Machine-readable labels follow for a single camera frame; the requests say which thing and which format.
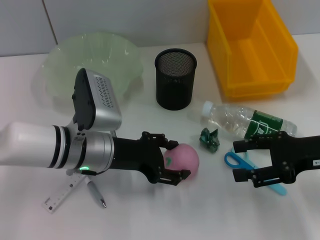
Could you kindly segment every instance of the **plastic water bottle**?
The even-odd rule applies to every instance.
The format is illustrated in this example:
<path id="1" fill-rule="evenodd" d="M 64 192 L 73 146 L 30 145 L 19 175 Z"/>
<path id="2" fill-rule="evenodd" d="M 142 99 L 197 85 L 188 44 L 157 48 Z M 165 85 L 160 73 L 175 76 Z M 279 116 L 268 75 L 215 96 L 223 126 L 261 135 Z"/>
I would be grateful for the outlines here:
<path id="1" fill-rule="evenodd" d="M 227 132 L 245 139 L 249 139 L 251 135 L 272 134 L 277 131 L 285 131 L 293 137 L 297 133 L 297 126 L 291 121 L 233 104 L 218 105 L 206 101 L 202 116 Z"/>

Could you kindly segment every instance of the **black mesh pencil holder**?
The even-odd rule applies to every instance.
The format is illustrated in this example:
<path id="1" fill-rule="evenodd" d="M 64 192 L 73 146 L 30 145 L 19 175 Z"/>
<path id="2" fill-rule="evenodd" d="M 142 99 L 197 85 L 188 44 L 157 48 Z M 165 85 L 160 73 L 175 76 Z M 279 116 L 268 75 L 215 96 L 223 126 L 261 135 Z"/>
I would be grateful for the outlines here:
<path id="1" fill-rule="evenodd" d="M 184 109 L 191 102 L 197 60 L 186 50 L 171 48 L 158 54 L 156 101 L 168 110 Z"/>

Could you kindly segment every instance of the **bottle cap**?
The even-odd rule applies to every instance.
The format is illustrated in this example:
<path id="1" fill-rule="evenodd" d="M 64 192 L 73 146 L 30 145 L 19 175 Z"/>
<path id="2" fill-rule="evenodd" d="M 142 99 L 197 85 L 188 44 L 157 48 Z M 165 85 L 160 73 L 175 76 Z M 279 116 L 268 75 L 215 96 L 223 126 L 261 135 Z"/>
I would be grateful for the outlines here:
<path id="1" fill-rule="evenodd" d="M 214 104 L 210 101 L 205 101 L 203 108 L 202 108 L 202 116 L 206 118 L 210 118 L 211 116 L 211 108 Z"/>

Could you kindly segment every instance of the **pink ball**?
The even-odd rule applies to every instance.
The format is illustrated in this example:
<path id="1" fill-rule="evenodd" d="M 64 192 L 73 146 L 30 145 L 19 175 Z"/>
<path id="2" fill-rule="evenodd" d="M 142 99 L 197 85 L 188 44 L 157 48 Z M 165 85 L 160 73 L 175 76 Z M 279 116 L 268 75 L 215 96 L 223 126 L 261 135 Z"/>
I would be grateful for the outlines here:
<path id="1" fill-rule="evenodd" d="M 164 167 L 169 170 L 190 170 L 187 179 L 194 177 L 199 168 L 199 156 L 196 150 L 188 144 L 179 144 L 172 150 L 164 153 Z"/>

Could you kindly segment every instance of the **green plastic bowl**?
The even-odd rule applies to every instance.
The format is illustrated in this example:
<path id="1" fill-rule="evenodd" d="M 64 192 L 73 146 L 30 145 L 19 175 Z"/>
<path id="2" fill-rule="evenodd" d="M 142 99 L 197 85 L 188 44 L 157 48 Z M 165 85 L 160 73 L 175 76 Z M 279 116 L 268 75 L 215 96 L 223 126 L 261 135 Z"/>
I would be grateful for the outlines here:
<path id="1" fill-rule="evenodd" d="M 81 68 L 109 78 L 117 97 L 143 73 L 139 49 L 132 42 L 108 32 L 82 34 L 68 38 L 49 53 L 42 66 L 46 91 L 71 100 Z"/>

